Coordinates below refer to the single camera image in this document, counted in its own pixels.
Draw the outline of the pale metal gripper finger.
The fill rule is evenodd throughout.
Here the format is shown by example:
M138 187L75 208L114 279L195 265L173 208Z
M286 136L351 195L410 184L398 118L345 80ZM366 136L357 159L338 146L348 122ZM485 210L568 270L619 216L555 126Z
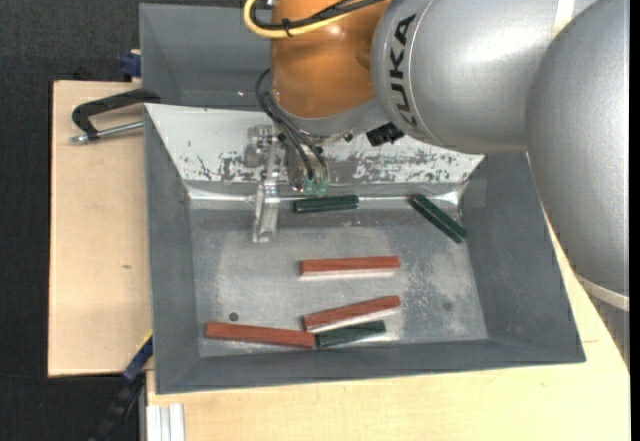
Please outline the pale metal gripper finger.
M254 222L252 228L252 241L260 243L266 240L265 214L266 214L266 192L263 188L258 188L255 197Z
M264 198L264 235L271 236L276 232L280 206L277 184L265 186Z

